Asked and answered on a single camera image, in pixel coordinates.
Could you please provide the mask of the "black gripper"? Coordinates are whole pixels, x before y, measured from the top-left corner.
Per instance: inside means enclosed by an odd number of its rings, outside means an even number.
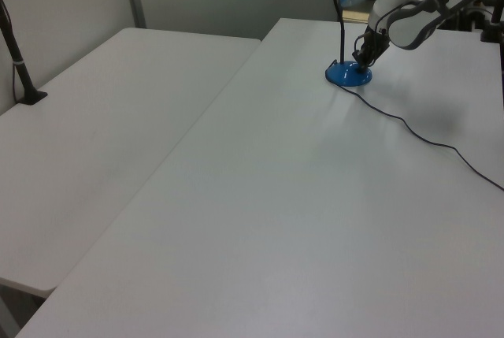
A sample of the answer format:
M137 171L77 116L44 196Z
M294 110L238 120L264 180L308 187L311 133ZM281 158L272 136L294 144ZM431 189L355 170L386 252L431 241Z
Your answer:
M390 39L386 33L374 31L370 27L365 29L361 37L364 39L364 42L360 49L355 50L355 61L358 63L358 71L364 72L390 46Z

